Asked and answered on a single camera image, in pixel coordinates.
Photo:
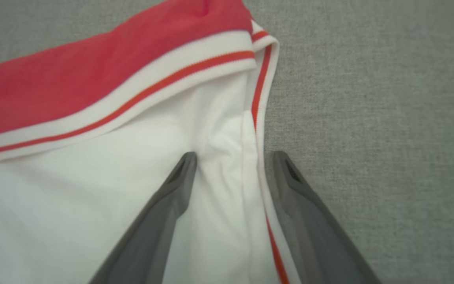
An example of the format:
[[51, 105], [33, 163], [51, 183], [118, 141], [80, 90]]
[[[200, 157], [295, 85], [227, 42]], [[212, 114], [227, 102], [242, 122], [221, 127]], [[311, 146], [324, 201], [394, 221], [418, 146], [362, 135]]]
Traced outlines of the grey fabric sofa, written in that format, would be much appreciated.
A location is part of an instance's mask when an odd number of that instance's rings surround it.
[[[0, 0], [0, 63], [167, 0]], [[454, 284], [454, 0], [241, 0], [279, 41], [264, 168], [285, 151], [383, 284]]]

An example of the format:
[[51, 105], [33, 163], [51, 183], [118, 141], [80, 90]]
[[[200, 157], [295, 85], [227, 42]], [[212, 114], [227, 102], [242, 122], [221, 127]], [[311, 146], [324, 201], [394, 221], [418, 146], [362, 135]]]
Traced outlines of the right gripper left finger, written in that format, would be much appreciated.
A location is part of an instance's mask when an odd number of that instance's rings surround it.
[[182, 155], [89, 284], [162, 284], [178, 218], [187, 210], [197, 155]]

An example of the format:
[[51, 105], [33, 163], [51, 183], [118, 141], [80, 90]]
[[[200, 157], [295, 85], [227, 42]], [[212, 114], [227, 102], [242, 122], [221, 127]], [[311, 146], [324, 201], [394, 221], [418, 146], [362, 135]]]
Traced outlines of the red T-shirt white sleeves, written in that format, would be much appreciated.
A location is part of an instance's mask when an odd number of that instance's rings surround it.
[[162, 284], [301, 284], [264, 168], [279, 51], [241, 0], [167, 0], [0, 63], [0, 284], [89, 284], [187, 152]]

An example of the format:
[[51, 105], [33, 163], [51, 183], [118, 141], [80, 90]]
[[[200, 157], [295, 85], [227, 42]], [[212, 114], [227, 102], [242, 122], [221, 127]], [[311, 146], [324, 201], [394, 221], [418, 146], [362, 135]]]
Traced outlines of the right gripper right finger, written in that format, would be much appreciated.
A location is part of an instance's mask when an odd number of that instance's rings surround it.
[[273, 154], [283, 210], [290, 216], [301, 284], [381, 284], [354, 243], [284, 151]]

